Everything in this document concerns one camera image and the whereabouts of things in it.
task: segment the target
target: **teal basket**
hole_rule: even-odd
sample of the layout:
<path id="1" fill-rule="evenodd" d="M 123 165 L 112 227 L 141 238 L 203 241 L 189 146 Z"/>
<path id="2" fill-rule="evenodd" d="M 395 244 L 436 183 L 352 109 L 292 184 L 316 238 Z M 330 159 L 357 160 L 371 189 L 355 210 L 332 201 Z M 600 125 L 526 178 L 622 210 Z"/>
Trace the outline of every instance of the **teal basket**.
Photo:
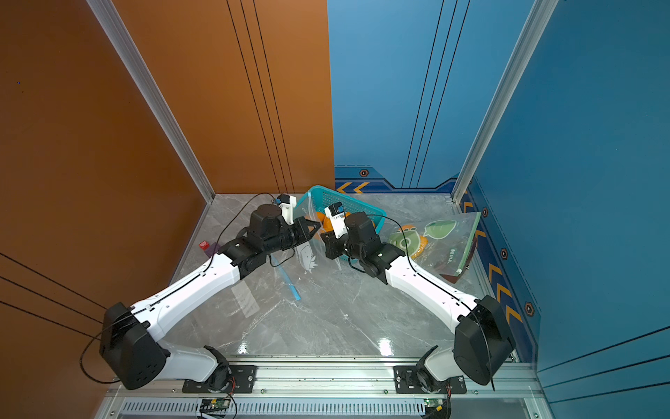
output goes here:
<path id="1" fill-rule="evenodd" d="M 340 194 L 332 189 L 324 188 L 323 186 L 313 186 L 307 191 L 306 194 L 300 198 L 300 201 L 295 206 L 296 208 L 302 204 L 302 202 L 307 199 L 308 196 L 312 197 L 312 202 L 314 204 L 314 210 L 318 213 L 326 213 L 325 209 L 328 205 L 333 205 L 336 202 L 341 202 L 344 207 L 344 212 L 346 213 L 366 213 L 367 215 L 379 214 L 386 215 L 386 211 L 376 206 L 366 204 L 355 198 L 350 198 L 345 194 Z M 375 231 L 377 234 L 381 231 L 381 227 L 384 225 L 383 217 L 372 216 L 370 219 L 375 224 Z"/>

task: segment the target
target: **black mounting plate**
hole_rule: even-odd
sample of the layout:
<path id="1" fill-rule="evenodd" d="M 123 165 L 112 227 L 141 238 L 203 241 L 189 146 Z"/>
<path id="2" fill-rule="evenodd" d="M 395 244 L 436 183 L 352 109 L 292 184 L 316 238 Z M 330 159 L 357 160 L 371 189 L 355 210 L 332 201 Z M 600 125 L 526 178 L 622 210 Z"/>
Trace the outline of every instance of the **black mounting plate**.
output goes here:
<path id="1" fill-rule="evenodd" d="M 232 371 L 232 376 L 235 377 L 235 394 L 251 393 L 253 390 L 253 384 L 256 381 L 256 365 L 231 365 L 230 370 Z M 230 384 L 227 384 L 226 387 L 223 387 L 219 392 L 216 393 L 228 393 L 230 390 L 229 387 Z M 187 379 L 184 380 L 182 393 L 193 394 L 214 392 L 208 391 L 206 388 L 204 388 L 202 383 Z"/>
<path id="2" fill-rule="evenodd" d="M 421 388 L 417 378 L 416 365 L 396 365 L 393 367 L 393 379 L 395 380 L 395 392 L 398 394 L 431 394 Z M 465 394 L 468 389 L 465 386 L 463 376 L 449 378 L 438 394 L 447 392 L 447 385 L 452 387 L 452 394 Z"/>

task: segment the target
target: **aluminum frame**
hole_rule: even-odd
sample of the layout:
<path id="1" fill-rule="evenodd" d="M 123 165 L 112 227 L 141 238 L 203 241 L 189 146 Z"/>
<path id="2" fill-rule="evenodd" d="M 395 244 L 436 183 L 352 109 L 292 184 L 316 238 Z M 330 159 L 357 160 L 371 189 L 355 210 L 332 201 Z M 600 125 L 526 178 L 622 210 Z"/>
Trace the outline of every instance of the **aluminum frame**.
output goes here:
<path id="1" fill-rule="evenodd" d="M 184 252 L 182 253 L 181 259 L 179 259 L 179 263 L 177 264 L 177 268 L 175 268 L 174 273 L 172 274 L 172 278 L 170 279 L 170 285 L 172 285 L 174 282 L 178 281 L 181 279 L 181 272 L 182 268 L 184 267 L 184 263 L 186 262 L 186 258 L 191 251 L 191 248 L 193 248 L 193 244 L 196 242 L 196 237 L 198 236 L 198 233 L 200 232 L 200 228 L 202 227 L 203 222 L 205 221 L 205 218 L 207 217 L 207 214 L 212 207 L 211 202 L 207 202 L 205 204 L 205 207 L 202 209 L 202 214 L 200 214 L 200 218 L 198 219 L 198 223 L 196 224 L 195 228 L 193 228 L 193 233 L 191 233 L 190 239 L 188 239 L 188 243 L 186 244 L 186 247 L 184 248 Z"/>
<path id="2" fill-rule="evenodd" d="M 206 202 L 214 189 L 111 0 L 86 0 Z"/>
<path id="3" fill-rule="evenodd" d="M 505 109 L 512 99 L 514 90 L 521 80 L 523 72 L 526 70 L 528 61 L 530 61 L 537 42 L 539 42 L 544 32 L 549 18 L 556 8 L 558 0 L 535 0 L 531 12 L 526 19 L 526 23 L 521 30 L 517 44 L 512 51 L 512 55 L 507 62 L 505 71 L 500 78 L 496 92 L 493 95 L 491 104 L 488 106 L 482 125 L 477 131 L 477 135 L 472 142 L 472 147 L 463 163 L 463 168 L 456 179 L 452 198 L 456 204 L 460 204 L 463 194 L 467 189 L 474 172 L 482 160 L 482 156 L 488 147 L 488 143 L 493 137 L 493 133 L 503 117 Z"/>
<path id="4" fill-rule="evenodd" d="M 232 365 L 256 365 L 254 390 L 251 394 L 238 394 L 238 404 L 297 403 L 313 400 L 362 403 L 398 404 L 424 398 L 444 398 L 446 395 L 408 395 L 395 393 L 393 367 L 415 365 L 416 358 L 384 357 L 237 357 L 230 358 Z M 532 364 L 505 363 L 496 373 L 496 391 L 490 385 L 478 385 L 468 378 L 467 394 L 454 394 L 456 398 L 516 398 L 523 399 L 529 413 L 538 413 L 541 419 L 551 419 L 551 412 L 544 400 L 540 383 Z M 212 394 L 183 394 L 181 380 L 155 381 L 138 390 L 126 390 L 121 385 L 111 386 L 96 419 L 109 418 L 111 412 L 122 413 L 127 402 L 169 402 L 211 398 Z"/>

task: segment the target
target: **plastic bag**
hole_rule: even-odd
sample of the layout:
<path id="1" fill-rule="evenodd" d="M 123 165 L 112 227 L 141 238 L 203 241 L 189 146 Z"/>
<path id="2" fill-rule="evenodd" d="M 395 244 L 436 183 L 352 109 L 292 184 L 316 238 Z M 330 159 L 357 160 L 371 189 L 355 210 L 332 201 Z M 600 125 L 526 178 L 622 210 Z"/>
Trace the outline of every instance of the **plastic bag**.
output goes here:
<path id="1" fill-rule="evenodd" d="M 323 222 L 322 217 L 314 209 L 312 197 L 308 194 L 304 200 L 293 210 L 294 217 L 304 216 L 308 220 Z M 340 259 L 331 260 L 326 257 L 326 245 L 321 240 L 320 233 L 314 236 L 312 240 L 303 243 L 295 248 L 295 257 L 298 259 L 300 265 L 305 270 L 304 274 L 312 274 L 313 271 L 328 272 L 331 270 L 342 270 Z"/>
<path id="2" fill-rule="evenodd" d="M 453 214 L 406 224 L 402 231 L 396 226 L 385 231 L 385 241 L 408 253 L 419 266 L 456 282 L 472 259 L 479 218 L 480 213 Z"/>

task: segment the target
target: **marble floor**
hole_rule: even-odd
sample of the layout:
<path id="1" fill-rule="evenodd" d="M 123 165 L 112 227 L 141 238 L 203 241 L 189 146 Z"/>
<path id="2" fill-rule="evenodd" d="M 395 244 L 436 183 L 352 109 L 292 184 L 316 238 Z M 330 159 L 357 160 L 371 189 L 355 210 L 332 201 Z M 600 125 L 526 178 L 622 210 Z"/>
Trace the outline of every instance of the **marble floor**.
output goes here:
<path id="1" fill-rule="evenodd" d="M 207 260 L 198 247 L 212 243 L 253 195 L 218 195 L 210 206 L 179 278 Z M 360 194 L 355 198 L 383 208 L 400 223 L 453 214 L 444 194 Z M 221 237 L 225 243 L 249 223 L 249 214 L 269 202 L 259 196 Z M 381 232 L 392 230 L 387 225 Z M 275 255 L 284 260 L 291 251 Z M 280 268 L 268 263 L 182 319 L 167 335 L 173 343 L 211 345 L 225 355 L 331 355 L 420 357 L 430 347 L 450 347 L 454 336 L 440 320 L 408 295 L 348 266 L 334 269 L 321 259 L 303 267 L 300 255 Z M 300 296 L 287 285 L 288 277 Z M 479 298 L 487 282 L 480 270 L 466 270 L 455 287 Z"/>

